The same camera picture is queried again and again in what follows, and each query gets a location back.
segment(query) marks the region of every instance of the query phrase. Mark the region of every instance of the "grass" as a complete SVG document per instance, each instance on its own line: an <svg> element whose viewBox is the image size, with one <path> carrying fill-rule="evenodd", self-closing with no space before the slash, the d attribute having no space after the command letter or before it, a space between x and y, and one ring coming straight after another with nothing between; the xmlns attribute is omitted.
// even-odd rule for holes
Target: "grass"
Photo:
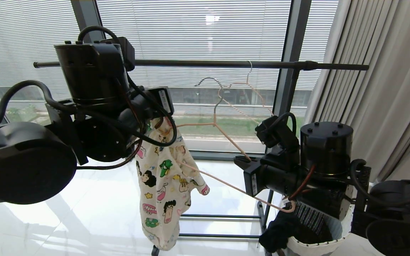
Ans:
<svg viewBox="0 0 410 256"><path fill-rule="evenodd" d="M260 123L265 118L255 118L255 120ZM198 116L198 117L175 117L176 124L184 123L212 123L212 116ZM258 125L254 121L245 118L217 118L218 125L227 133L229 136L252 136L255 137L254 129ZM296 118L296 134L299 136L300 127L303 125L303 118ZM292 122L289 119L288 126L292 128ZM196 135L221 135L221 132L212 126L183 126L180 128L182 134L196 134Z"/></svg>

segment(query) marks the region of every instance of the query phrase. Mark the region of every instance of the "marble floor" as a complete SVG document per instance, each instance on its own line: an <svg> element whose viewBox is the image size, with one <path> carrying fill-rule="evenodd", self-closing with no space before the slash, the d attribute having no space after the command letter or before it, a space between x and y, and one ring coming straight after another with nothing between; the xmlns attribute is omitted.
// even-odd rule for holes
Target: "marble floor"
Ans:
<svg viewBox="0 0 410 256"><path fill-rule="evenodd" d="M90 162L91 165L102 165ZM242 171L231 162L199 161L201 170L244 189ZM204 177L210 193L192 192L188 214L255 214L255 199ZM115 170L79 170L70 184L47 201L0 204L0 256L145 256L152 244L141 227L135 164ZM267 197L267 191L260 196ZM279 202L275 195L274 202ZM259 235L256 221L182 219L182 233ZM380 255L366 240L350 237L333 256ZM264 255L257 240L181 238L159 256Z"/></svg>

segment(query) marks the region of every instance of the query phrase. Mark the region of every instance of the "white patterned garment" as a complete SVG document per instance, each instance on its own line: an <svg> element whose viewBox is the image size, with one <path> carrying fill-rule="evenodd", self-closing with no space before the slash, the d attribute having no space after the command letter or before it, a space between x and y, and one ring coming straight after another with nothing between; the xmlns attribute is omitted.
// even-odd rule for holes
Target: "white patterned garment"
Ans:
<svg viewBox="0 0 410 256"><path fill-rule="evenodd" d="M158 120L153 120L151 127ZM170 129L170 122L165 118L158 129L150 131L149 137L168 142L172 138L172 131L167 133ZM179 218L191 206L191 191L197 188L202 195L210 192L198 171L178 162L197 169L179 131L175 143L169 147L158 147L143 141L136 156L143 233L164 251L170 250L176 243Z"/></svg>

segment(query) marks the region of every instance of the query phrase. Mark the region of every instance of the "laundry basket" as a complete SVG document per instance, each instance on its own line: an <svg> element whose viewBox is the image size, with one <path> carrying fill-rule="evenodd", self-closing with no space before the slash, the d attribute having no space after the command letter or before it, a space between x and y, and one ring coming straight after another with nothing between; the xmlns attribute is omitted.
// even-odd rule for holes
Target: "laundry basket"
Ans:
<svg viewBox="0 0 410 256"><path fill-rule="evenodd" d="M290 237L287 249L283 250L286 256L328 256L332 254L350 233L353 216L353 205L342 221L324 215L324 221L332 235L332 240L324 243L305 244Z"/></svg>

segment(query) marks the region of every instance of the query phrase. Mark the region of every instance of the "robotic arm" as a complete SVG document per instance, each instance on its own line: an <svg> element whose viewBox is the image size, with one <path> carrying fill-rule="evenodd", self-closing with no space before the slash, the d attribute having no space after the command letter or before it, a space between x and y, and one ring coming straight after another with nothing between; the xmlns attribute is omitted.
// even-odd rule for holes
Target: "robotic arm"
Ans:
<svg viewBox="0 0 410 256"><path fill-rule="evenodd" d="M380 182L368 193L371 168L361 159L351 162L350 126L310 123L301 127L299 143L287 117L296 131L291 113L270 117L256 128L260 141L269 148L278 144L279 152L251 162L234 159L244 170L246 193L255 196L269 188L339 220L353 203L351 233L367 238L385 255L410 255L410 180Z"/></svg>
<svg viewBox="0 0 410 256"><path fill-rule="evenodd" d="M84 44L86 33L101 30L112 36ZM93 26L84 29L75 43L55 45L71 99L55 101L39 81L11 87L0 103L0 123L10 98L26 86L44 93L51 124L16 122L0 126L0 202L33 204L59 193L87 157L101 162L132 160L141 140L169 146L176 140L174 112L166 87L145 90L136 86L127 71L134 69L134 48L124 37ZM173 138L161 143L145 136L148 122L166 117Z"/></svg>

